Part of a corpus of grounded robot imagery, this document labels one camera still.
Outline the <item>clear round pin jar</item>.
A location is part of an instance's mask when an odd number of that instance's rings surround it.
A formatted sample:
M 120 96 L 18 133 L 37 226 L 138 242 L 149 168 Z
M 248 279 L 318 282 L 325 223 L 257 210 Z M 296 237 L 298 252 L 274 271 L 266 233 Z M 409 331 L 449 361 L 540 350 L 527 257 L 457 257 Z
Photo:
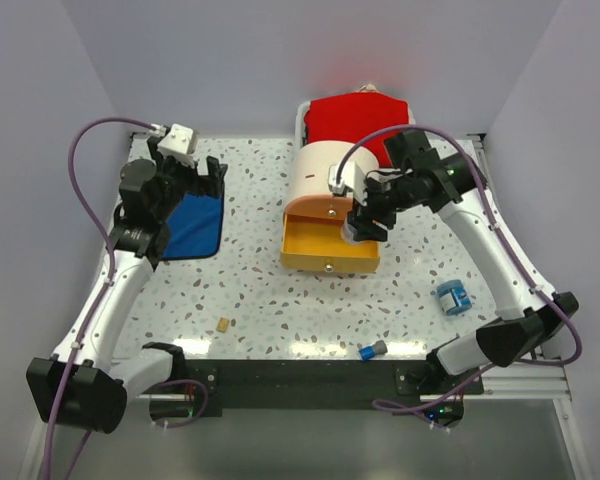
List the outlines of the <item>clear round pin jar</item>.
M 356 230 L 348 223 L 343 223 L 340 229 L 341 237 L 349 245 L 359 245 L 360 241 L 356 239 Z

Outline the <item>beige round drawer organizer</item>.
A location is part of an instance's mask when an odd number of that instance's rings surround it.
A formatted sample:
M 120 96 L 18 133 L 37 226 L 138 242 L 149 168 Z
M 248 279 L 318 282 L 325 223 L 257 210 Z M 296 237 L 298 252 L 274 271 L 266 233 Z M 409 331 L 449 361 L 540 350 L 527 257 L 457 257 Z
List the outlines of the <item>beige round drawer organizer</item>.
M 344 274 L 377 270 L 376 242 L 354 244 L 342 237 L 354 197 L 335 196 L 329 189 L 329 181 L 352 147 L 351 142 L 325 140 L 297 150 L 284 202 L 280 261 L 285 268 Z

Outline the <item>blue grey glue stick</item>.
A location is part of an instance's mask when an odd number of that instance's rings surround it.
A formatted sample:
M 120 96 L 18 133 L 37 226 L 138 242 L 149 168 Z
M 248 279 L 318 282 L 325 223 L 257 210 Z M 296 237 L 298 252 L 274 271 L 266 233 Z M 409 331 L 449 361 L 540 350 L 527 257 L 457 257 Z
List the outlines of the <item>blue grey glue stick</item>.
M 383 340 L 378 340 L 375 343 L 362 347 L 358 350 L 360 359 L 363 362 L 370 361 L 378 356 L 386 355 L 388 347 Z

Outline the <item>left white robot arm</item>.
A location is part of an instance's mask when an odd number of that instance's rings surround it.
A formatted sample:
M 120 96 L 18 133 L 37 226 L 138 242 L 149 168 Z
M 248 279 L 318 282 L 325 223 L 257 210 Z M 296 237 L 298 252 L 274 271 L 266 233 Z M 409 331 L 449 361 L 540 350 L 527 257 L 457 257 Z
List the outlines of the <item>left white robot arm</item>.
M 130 310 L 163 258 L 171 233 L 168 218 L 187 195 L 220 198 L 226 165 L 194 158 L 198 134 L 171 128 L 150 136 L 148 158 L 120 172 L 120 201 L 113 214 L 108 254 L 99 280 L 69 333 L 48 358 L 31 361 L 26 380 L 41 419 L 111 433 L 127 404 L 155 386 L 180 390 L 188 379 L 179 346 L 149 342 L 120 364 L 113 354 Z

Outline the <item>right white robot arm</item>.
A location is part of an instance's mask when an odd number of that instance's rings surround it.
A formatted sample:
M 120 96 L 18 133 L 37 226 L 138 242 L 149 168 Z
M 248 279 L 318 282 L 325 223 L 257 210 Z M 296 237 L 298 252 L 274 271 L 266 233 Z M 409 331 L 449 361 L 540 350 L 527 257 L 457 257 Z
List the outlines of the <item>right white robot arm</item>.
M 440 130 L 417 125 L 382 129 L 388 173 L 364 171 L 354 155 L 376 133 L 354 144 L 329 175 L 335 196 L 350 194 L 345 235 L 354 242 L 384 242 L 399 213 L 424 206 L 459 239 L 495 302 L 495 320 L 453 339 L 427 356 L 425 379 L 449 392 L 461 374 L 487 365 L 507 367 L 571 324 L 579 303 L 558 292 L 522 251 L 493 202 L 474 160 Z

